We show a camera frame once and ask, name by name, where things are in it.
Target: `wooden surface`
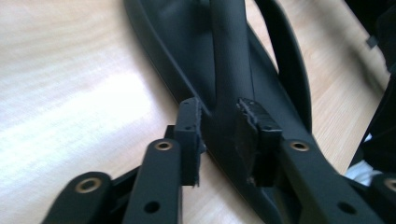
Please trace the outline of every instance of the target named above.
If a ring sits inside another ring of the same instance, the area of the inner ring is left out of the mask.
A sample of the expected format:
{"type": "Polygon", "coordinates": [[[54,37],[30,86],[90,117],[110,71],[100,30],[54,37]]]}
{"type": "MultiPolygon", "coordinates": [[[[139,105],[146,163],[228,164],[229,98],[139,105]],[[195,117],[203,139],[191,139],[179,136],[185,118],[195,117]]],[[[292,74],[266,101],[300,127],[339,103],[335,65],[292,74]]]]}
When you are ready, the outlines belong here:
{"type": "MultiPolygon", "coordinates": [[[[382,56],[343,1],[280,3],[304,55],[314,135],[343,173],[388,82],[382,56]]],[[[250,1],[247,14],[273,55],[250,1]]],[[[39,223],[73,177],[139,165],[177,104],[121,1],[5,0],[0,27],[0,223],[39,223]]],[[[206,154],[183,203],[185,223],[261,222],[206,154]]]]}

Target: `wood grain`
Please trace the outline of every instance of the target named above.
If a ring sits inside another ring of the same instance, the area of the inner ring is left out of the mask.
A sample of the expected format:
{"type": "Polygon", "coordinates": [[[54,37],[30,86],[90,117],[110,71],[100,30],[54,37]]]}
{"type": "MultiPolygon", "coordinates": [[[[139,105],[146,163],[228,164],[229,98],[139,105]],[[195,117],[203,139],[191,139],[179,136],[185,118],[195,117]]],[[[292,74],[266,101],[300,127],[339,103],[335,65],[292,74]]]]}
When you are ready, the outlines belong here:
{"type": "MultiPolygon", "coordinates": [[[[279,2],[304,55],[314,135],[343,173],[388,82],[384,61],[342,1],[279,2]]],[[[273,57],[252,1],[247,17],[273,57]]],[[[177,104],[121,1],[6,0],[0,26],[0,223],[39,223],[73,177],[139,165],[177,104]]],[[[185,223],[261,223],[206,154],[183,203],[185,223]]]]}

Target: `wooden table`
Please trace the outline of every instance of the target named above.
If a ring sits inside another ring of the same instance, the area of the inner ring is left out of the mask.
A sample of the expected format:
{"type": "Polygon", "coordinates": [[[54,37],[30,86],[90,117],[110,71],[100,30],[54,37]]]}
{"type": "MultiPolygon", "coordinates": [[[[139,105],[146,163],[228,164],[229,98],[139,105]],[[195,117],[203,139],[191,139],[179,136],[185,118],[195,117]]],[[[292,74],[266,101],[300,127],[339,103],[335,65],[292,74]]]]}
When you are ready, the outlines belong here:
{"type": "MultiPolygon", "coordinates": [[[[343,173],[389,75],[343,1],[281,0],[304,55],[314,135],[343,173]]],[[[248,21],[273,56],[260,13],[248,21]]],[[[121,1],[2,1],[0,223],[39,223],[73,177],[113,178],[140,164],[177,104],[149,63],[121,1]]],[[[260,223],[204,154],[184,188],[185,223],[260,223]]]]}

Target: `light wood tabletop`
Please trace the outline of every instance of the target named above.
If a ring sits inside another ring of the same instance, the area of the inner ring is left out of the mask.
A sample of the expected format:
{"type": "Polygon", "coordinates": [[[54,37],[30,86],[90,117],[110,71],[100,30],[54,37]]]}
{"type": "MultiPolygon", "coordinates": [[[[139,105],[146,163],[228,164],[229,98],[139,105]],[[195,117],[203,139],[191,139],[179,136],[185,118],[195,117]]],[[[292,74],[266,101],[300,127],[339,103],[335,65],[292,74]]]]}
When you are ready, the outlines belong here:
{"type": "MultiPolygon", "coordinates": [[[[384,60],[343,1],[279,2],[309,75],[313,133],[343,173],[388,82],[384,60]]],[[[247,16],[273,57],[252,1],[247,16]]],[[[75,176],[138,166],[177,104],[121,0],[4,0],[0,27],[0,223],[39,223],[75,176]]],[[[183,189],[185,223],[261,223],[207,154],[201,186],[183,189]]]]}

